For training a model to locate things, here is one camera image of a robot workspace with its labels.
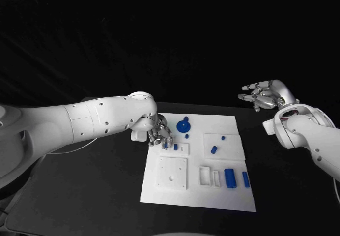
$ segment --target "white cable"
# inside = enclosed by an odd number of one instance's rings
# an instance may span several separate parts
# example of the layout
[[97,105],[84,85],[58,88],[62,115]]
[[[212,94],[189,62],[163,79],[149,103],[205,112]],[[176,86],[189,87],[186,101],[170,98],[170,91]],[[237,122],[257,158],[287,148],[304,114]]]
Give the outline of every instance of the white cable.
[[337,190],[337,185],[336,185],[336,179],[333,178],[333,183],[335,183],[335,191],[336,191],[336,195],[339,198],[339,190]]
[[[84,147],[81,147],[80,149],[85,148],[95,140],[97,140],[97,138],[95,138]],[[52,153],[49,153],[49,154],[67,154],[67,153],[71,153],[71,152],[74,152],[74,151],[68,151],[68,152],[52,152]]]

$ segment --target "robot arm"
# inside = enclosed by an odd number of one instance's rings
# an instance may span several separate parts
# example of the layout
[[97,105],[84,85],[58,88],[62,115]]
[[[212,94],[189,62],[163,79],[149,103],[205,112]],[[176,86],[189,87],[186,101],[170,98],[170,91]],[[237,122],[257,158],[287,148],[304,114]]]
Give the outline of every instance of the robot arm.
[[131,129],[131,140],[172,146],[166,118],[153,96],[104,97],[77,104],[18,108],[0,105],[0,189],[33,162],[64,146]]
[[320,109],[300,104],[280,80],[242,87],[250,89],[254,89],[251,95],[239,94],[239,99],[254,103],[257,112],[260,108],[280,109],[274,119],[263,123],[268,135],[275,134],[288,149],[307,148],[316,165],[340,181],[340,130],[329,116]]

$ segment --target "blue object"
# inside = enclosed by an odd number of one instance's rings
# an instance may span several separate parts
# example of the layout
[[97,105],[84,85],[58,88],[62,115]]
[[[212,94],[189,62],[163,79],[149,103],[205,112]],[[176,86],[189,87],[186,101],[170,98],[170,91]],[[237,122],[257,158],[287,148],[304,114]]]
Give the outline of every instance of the blue object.
[[242,172],[242,176],[244,176],[244,181],[245,181],[245,187],[250,188],[250,180],[248,180],[248,174],[247,172]]
[[234,169],[225,169],[225,182],[228,188],[237,188],[237,180],[235,180],[235,174]]
[[215,154],[215,153],[216,153],[216,150],[218,150],[218,147],[216,147],[216,146],[214,146],[214,148],[212,148],[212,154]]
[[178,123],[178,130],[180,133],[186,133],[190,130],[190,123],[189,123],[189,118],[185,117],[185,120],[182,120]]

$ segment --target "small blue cylinder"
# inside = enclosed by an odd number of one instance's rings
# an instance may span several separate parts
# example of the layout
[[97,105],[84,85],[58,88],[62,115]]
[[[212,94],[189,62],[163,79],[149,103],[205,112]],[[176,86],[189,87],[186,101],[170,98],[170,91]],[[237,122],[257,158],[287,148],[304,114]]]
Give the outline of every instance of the small blue cylinder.
[[225,169],[225,182],[228,188],[237,188],[237,179],[234,174],[234,169]]
[[216,147],[216,146],[214,146],[214,148],[212,148],[212,154],[215,154],[215,153],[216,153],[216,150],[218,150],[218,147]]
[[247,172],[242,172],[242,176],[244,176],[244,181],[245,181],[245,187],[250,188],[250,179],[248,179],[248,174]]

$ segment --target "tabletop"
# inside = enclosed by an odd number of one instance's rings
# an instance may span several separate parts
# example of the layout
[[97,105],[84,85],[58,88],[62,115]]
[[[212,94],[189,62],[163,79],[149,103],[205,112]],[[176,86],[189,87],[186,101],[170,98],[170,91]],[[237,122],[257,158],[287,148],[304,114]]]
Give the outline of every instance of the tabletop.
[[254,109],[190,104],[157,106],[159,113],[235,116],[257,213],[140,203],[149,146],[133,142],[126,131],[98,138],[72,153],[46,156],[10,211],[10,230],[44,236],[170,232],[224,236],[293,228],[306,232],[336,220],[340,207],[332,177],[314,165],[309,150],[286,149],[275,135],[265,133],[263,122],[274,118],[275,110],[257,113]]

